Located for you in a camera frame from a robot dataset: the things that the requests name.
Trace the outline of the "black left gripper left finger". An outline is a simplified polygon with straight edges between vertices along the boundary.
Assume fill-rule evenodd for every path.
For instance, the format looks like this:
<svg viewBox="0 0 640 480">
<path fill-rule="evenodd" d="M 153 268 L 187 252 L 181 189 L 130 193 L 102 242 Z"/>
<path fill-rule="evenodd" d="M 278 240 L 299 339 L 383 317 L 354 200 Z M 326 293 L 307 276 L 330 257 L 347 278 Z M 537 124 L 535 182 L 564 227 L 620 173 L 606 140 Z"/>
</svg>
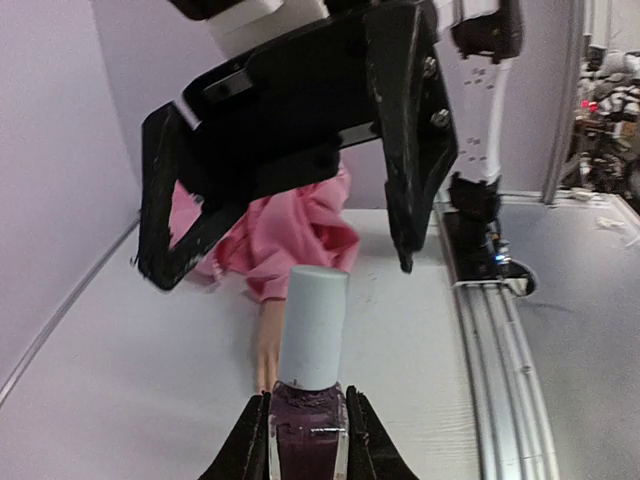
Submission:
<svg viewBox="0 0 640 480">
<path fill-rule="evenodd" d="M 211 465 L 199 480 L 263 480 L 269 476 L 268 415 L 271 395 L 253 395 Z"/>
</svg>

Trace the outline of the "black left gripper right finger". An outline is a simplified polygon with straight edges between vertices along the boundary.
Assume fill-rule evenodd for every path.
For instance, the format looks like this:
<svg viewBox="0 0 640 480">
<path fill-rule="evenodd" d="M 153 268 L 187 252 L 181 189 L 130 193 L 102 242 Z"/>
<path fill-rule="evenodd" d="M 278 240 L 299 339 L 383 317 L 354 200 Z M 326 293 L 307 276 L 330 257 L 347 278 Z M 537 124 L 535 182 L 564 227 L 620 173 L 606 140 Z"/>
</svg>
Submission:
<svg viewBox="0 0 640 480">
<path fill-rule="evenodd" d="M 347 480 L 418 480 L 393 444 L 366 395 L 349 386 Z"/>
</svg>

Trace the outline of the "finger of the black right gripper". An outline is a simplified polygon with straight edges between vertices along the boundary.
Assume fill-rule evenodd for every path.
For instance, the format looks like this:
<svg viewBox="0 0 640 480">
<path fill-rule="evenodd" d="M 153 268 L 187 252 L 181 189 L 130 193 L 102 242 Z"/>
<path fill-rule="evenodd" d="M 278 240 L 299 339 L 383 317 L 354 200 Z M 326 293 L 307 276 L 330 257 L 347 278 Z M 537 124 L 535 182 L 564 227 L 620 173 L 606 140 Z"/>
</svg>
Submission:
<svg viewBox="0 0 640 480">
<path fill-rule="evenodd" d="M 386 164 L 385 197 L 400 268 L 422 250 L 435 197 L 458 153 L 435 45 L 431 1 L 386 1 L 364 15 L 366 73 Z"/>
<path fill-rule="evenodd" d="M 137 265 L 140 273 L 170 291 L 246 212 L 249 195 L 230 166 L 210 166 L 212 156 L 174 104 L 142 123 L 142 200 Z M 202 200 L 187 232 L 172 241 L 173 194 L 181 183 Z"/>
</svg>

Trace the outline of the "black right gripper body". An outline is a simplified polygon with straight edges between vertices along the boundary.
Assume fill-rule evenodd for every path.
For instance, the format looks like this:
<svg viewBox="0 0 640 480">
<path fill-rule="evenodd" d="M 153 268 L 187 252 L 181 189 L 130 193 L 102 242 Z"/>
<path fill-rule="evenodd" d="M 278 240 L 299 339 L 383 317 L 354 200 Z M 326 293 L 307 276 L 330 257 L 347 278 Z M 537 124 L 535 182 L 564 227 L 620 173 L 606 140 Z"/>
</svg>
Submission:
<svg viewBox="0 0 640 480">
<path fill-rule="evenodd" d="M 212 156 L 249 200 L 316 183 L 342 149 L 380 137 L 367 85 L 363 9 L 272 39 L 196 77 L 183 97 Z"/>
</svg>

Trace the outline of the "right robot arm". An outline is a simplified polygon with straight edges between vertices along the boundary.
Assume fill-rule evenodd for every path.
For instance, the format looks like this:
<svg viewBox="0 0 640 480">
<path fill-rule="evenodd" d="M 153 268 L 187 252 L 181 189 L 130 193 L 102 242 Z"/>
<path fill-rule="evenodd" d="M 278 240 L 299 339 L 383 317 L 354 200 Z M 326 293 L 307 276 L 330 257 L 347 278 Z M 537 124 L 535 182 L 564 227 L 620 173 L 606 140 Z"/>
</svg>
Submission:
<svg viewBox="0 0 640 480">
<path fill-rule="evenodd" d="M 142 125 L 140 272 L 169 291 L 259 200 L 337 176 L 380 140 L 391 238 L 410 272 L 433 203 L 460 281 L 516 279 L 498 220 L 516 1 L 180 1 L 226 61 Z"/>
</svg>

